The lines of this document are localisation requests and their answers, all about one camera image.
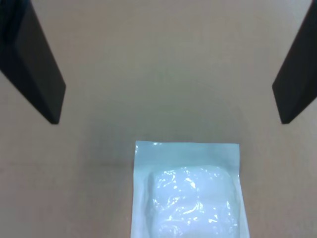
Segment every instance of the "plastic bag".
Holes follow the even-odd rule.
[[[137,141],[132,238],[248,238],[239,145]]]

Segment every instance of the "sterile packaging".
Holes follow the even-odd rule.
[[[131,238],[249,238],[238,144],[137,141]]]

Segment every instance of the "sealed pouch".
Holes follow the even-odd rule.
[[[248,238],[238,144],[137,141],[131,238]]]

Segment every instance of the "cardboard surface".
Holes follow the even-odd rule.
[[[271,85],[309,0],[35,0],[67,84],[52,126],[0,77],[0,236],[128,238],[136,140],[239,143],[251,237],[317,237],[317,102]]]

